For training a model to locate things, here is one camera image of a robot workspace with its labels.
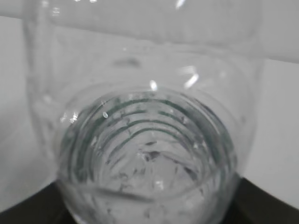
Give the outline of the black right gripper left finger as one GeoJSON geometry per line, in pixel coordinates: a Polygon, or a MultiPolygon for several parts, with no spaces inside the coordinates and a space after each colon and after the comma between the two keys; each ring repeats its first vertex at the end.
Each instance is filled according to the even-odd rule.
{"type": "Polygon", "coordinates": [[[54,183],[0,213],[2,224],[74,224],[54,183]]]}

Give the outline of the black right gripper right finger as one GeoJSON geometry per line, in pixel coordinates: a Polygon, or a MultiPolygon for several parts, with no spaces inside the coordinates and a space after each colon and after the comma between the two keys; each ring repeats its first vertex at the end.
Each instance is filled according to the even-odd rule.
{"type": "Polygon", "coordinates": [[[299,210],[242,179],[230,207],[231,224],[297,224],[299,210]]]}

